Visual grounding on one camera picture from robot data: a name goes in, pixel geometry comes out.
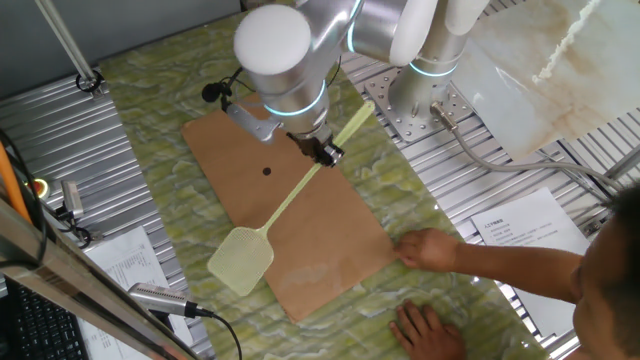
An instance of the brown cardboard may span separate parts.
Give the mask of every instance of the brown cardboard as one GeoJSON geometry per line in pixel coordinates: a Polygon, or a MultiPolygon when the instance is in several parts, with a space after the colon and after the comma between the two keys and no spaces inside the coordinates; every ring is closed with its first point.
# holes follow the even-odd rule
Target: brown cardboard
{"type": "MultiPolygon", "coordinates": [[[[248,110],[268,117],[263,108],[248,110]]],[[[264,225],[313,165],[284,131],[265,145],[222,111],[185,124],[182,134],[236,226],[264,225]]],[[[294,323],[395,258],[388,235],[337,168],[316,174],[268,238],[275,257],[265,278],[294,323]]]]}

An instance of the keyboard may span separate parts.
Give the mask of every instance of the keyboard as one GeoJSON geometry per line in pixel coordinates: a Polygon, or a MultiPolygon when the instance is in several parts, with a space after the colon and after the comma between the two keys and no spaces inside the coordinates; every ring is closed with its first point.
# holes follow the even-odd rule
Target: keyboard
{"type": "Polygon", "coordinates": [[[3,299],[12,356],[25,360],[89,360],[76,317],[31,290],[6,279],[3,299]]]}

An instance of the orange tube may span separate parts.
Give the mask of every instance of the orange tube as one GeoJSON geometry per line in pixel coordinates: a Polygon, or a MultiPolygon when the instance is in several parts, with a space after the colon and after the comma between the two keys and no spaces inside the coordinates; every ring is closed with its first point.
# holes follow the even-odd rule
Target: orange tube
{"type": "Polygon", "coordinates": [[[9,156],[7,156],[7,152],[3,146],[0,146],[0,175],[4,180],[4,186],[7,188],[7,193],[9,193],[9,201],[11,201],[11,205],[13,206],[13,208],[25,220],[27,220],[30,224],[33,224],[31,222],[29,212],[27,211],[27,206],[24,204],[24,198],[22,197],[22,193],[20,192],[20,185],[18,184],[18,180],[16,179],[16,173],[13,172],[13,167],[11,166],[11,162],[9,161],[9,156]]]}

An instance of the person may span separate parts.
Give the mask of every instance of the person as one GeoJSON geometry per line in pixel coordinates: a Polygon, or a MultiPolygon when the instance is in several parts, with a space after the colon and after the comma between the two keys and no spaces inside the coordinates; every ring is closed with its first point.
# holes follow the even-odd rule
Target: person
{"type": "MultiPolygon", "coordinates": [[[[458,242],[436,229],[412,231],[395,248],[410,268],[499,280],[576,304],[581,349],[574,359],[640,359],[640,184],[610,204],[613,217],[584,256],[554,249],[458,242]]],[[[411,360],[464,360],[464,342],[430,307],[398,307],[390,328],[411,360]]]]}

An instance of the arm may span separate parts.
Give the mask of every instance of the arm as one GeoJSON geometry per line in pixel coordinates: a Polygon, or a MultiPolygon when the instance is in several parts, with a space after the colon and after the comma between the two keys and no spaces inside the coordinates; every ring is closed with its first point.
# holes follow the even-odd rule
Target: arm
{"type": "Polygon", "coordinates": [[[470,245],[436,229],[404,235],[396,252],[409,267],[495,279],[519,289],[575,303],[571,273],[582,256],[531,247],[470,245]]]}
{"type": "Polygon", "coordinates": [[[571,273],[581,259],[580,255],[555,249],[460,244],[453,271],[575,303],[571,273]]]}

